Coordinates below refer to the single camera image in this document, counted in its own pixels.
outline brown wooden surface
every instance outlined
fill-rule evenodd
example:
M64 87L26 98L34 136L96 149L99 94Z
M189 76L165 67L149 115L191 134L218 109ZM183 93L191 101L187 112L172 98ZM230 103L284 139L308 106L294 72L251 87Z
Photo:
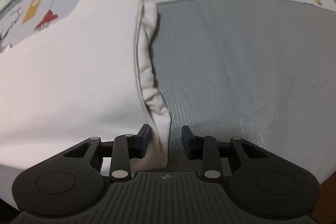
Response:
M322 183L313 217L321 224L336 222L336 172Z

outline crosshair logo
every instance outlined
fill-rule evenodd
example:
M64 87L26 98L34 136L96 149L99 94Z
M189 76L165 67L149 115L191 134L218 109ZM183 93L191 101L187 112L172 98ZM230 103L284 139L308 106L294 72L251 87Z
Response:
M163 178L164 180L168 180L168 179L171 178L171 176L168 175L168 174L165 174L165 175L163 175L161 178Z

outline folded white fabric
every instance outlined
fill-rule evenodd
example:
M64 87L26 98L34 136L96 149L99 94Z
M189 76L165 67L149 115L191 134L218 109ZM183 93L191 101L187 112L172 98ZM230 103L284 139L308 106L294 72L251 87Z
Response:
M91 136L136 134L144 123L152 139L132 170L167 164L170 115L148 54L157 5L143 1L81 0L0 55L0 164L26 169Z

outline ribbed black surface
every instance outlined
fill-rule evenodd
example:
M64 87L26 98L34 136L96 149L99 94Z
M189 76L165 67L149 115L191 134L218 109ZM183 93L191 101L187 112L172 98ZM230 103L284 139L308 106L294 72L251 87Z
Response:
M63 219L20 214L13 224L179 224L179 223L315 223L304 216L293 220L262 219L238 208L217 183L203 182L195 172L138 172L125 183L110 186L87 211Z

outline white cloth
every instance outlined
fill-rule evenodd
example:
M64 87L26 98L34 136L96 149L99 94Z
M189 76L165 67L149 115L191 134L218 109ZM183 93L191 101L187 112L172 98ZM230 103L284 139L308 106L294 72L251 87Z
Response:
M170 115L148 53L157 5L143 1L81 0L0 55L0 164L26 169L91 136L111 141L147 123L152 139L132 170L165 167Z

